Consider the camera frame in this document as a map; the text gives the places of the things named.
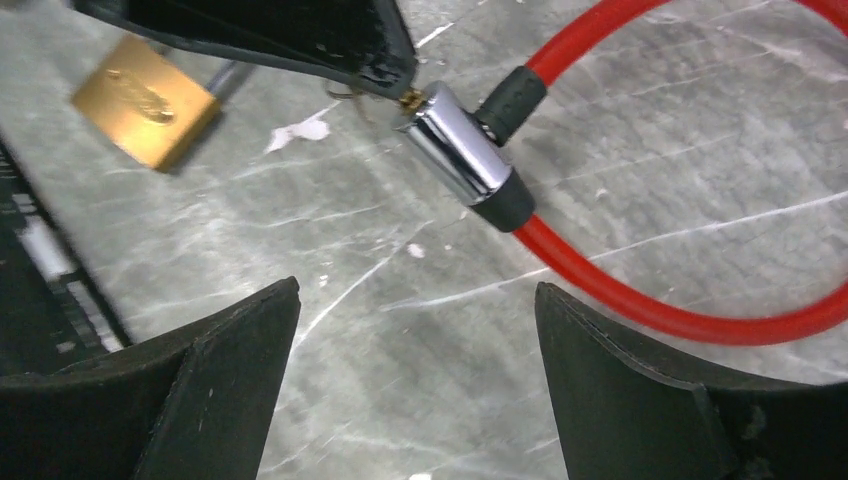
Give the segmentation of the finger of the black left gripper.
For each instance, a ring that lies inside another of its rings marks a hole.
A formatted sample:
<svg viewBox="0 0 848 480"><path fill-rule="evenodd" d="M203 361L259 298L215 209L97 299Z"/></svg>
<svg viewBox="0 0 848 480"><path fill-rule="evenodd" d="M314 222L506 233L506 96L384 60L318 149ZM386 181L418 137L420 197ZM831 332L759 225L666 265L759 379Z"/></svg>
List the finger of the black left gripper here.
<svg viewBox="0 0 848 480"><path fill-rule="evenodd" d="M398 98L418 62L402 12L379 0L80 0L73 10L177 49Z"/></svg>

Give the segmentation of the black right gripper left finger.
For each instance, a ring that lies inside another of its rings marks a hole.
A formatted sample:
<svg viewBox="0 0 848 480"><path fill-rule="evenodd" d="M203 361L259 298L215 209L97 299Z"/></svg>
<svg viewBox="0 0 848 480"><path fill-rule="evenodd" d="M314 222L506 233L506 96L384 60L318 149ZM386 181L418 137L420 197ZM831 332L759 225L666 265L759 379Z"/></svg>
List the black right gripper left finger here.
<svg viewBox="0 0 848 480"><path fill-rule="evenodd" d="M1 380L5 479L253 479L301 302L279 280L49 375Z"/></svg>

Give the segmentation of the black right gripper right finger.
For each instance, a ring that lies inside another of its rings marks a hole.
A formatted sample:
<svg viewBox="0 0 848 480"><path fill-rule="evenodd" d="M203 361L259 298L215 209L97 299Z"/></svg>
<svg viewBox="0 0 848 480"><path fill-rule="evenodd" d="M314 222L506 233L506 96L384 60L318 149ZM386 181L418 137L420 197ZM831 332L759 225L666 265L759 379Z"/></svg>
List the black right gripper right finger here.
<svg viewBox="0 0 848 480"><path fill-rule="evenodd" d="M843 479L847 386L721 366L551 283L535 319L572 479Z"/></svg>

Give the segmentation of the red cable lock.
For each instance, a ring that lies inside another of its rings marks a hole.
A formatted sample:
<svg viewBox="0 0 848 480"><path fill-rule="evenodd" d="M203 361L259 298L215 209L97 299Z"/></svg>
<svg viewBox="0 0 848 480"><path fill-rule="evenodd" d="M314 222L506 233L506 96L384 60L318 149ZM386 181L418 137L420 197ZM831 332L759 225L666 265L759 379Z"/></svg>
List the red cable lock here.
<svg viewBox="0 0 848 480"><path fill-rule="evenodd" d="M507 153L589 261L744 320L847 282L847 38L792 1L673 1L583 56Z"/></svg>

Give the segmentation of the small silver key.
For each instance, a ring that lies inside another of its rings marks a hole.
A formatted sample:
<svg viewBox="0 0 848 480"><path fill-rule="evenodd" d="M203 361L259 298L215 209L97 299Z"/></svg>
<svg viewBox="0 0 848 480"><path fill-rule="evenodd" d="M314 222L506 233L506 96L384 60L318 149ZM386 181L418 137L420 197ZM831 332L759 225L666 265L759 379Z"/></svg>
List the small silver key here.
<svg viewBox="0 0 848 480"><path fill-rule="evenodd" d="M407 89L398 98L390 98L347 84L344 84L344 91L337 91L332 89L333 85L334 82L331 80L325 79L322 81L322 88L325 94L332 100L352 103L358 117L369 125L374 125L375 120L370 116L365 107L365 99L375 102L391 101L402 113L412 113L425 102L424 93L415 88Z"/></svg>

